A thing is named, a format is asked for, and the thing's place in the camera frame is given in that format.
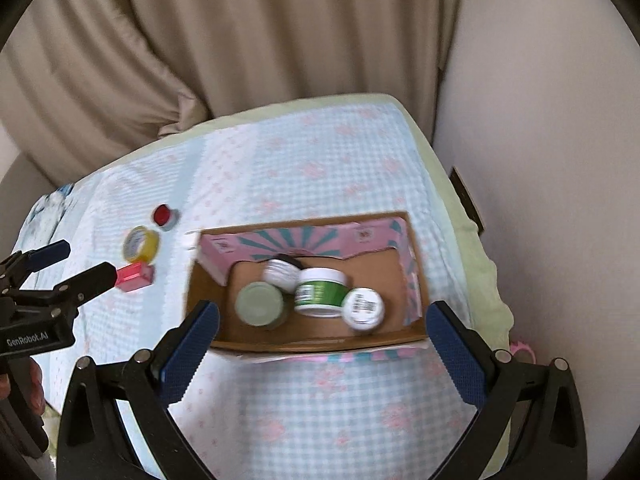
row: bed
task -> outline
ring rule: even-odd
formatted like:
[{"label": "bed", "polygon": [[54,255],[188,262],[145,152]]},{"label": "bed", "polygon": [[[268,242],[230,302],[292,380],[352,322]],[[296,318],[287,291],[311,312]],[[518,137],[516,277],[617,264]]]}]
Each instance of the bed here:
[{"label": "bed", "polygon": [[[492,348],[508,348],[513,318],[477,227],[390,96],[297,100],[217,118],[41,199],[15,249],[64,238],[72,253],[26,286],[48,288],[99,261],[123,266],[124,235],[148,223],[161,202],[177,206],[181,218],[163,235],[154,286],[93,300],[76,321],[76,345],[38,357],[55,410],[80,356],[129,358],[180,322],[199,228],[405,209],[427,261],[430,299],[446,300]],[[121,410],[145,469],[161,477],[125,404]],[[315,478],[313,465],[332,478],[427,478],[475,413],[428,343],[411,357],[363,351],[321,362],[248,364],[210,352],[170,411],[221,479]],[[487,473],[499,468],[507,439]]]}]

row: finger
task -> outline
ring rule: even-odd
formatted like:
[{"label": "finger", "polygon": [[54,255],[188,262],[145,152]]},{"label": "finger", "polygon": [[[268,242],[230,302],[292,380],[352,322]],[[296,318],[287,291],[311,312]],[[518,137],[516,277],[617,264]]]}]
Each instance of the finger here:
[{"label": "finger", "polygon": [[45,409],[44,390],[40,384],[34,385],[31,391],[31,409],[37,416],[42,416]]},{"label": "finger", "polygon": [[33,357],[29,357],[29,374],[33,384],[42,384],[42,369]]},{"label": "finger", "polygon": [[0,400],[6,399],[11,393],[11,384],[7,374],[0,375]]}]

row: yellow tape roll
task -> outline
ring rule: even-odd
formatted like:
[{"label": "yellow tape roll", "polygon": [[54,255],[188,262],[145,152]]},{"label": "yellow tape roll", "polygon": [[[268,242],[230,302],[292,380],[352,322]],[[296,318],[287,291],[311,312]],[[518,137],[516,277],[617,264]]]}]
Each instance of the yellow tape roll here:
[{"label": "yellow tape roll", "polygon": [[130,264],[136,262],[151,263],[158,254],[160,237],[157,232],[139,225],[134,227],[124,240],[122,256]]}]

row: curtain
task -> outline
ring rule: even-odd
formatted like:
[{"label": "curtain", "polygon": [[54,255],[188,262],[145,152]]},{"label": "curtain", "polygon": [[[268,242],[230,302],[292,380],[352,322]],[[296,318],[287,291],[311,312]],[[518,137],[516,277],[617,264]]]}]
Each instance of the curtain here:
[{"label": "curtain", "polygon": [[388,93],[431,138],[446,1],[35,0],[0,54],[0,118],[55,182],[303,97]]}]

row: green lid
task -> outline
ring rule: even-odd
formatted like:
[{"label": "green lid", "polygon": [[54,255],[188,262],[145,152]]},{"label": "green lid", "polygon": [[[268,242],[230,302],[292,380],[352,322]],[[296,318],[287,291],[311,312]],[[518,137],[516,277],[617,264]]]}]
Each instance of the green lid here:
[{"label": "green lid", "polygon": [[282,293],[266,282],[249,283],[238,292],[236,314],[247,325],[275,328],[284,321]]}]

